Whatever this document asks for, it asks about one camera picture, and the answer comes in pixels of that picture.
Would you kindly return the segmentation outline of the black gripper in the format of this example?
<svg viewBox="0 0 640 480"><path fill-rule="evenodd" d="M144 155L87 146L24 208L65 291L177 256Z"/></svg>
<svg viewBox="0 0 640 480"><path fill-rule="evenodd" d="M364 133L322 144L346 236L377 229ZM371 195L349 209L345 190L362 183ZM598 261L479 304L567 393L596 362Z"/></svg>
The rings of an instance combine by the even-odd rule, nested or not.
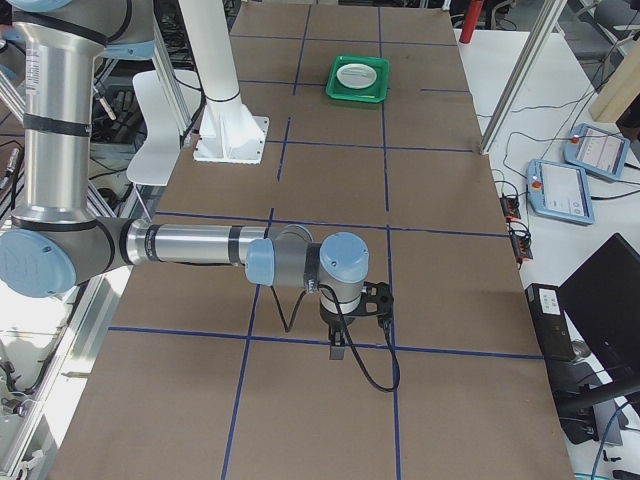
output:
<svg viewBox="0 0 640 480"><path fill-rule="evenodd" d="M329 359L330 360L343 360L346 349L346 340L342 330L342 323L337 313L333 313L326 309L323 305L320 306L321 319L329 326ZM356 320L357 315L354 312L350 312L343 315L343 320L347 326L351 325Z"/></svg>

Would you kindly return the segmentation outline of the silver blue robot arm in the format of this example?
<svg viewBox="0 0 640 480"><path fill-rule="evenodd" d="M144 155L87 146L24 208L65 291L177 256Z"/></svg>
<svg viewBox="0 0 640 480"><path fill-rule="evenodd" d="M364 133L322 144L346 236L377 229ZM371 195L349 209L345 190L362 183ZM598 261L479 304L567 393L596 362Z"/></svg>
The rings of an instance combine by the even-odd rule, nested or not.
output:
<svg viewBox="0 0 640 480"><path fill-rule="evenodd" d="M354 343L350 323L366 314L369 252L339 232L315 242L299 225L158 225L98 217L87 206L94 63L108 48L154 49L148 1L16 1L13 24L26 43L25 197L1 237L1 278L42 298L123 265L233 265L270 288L318 292L330 355Z"/></svg>

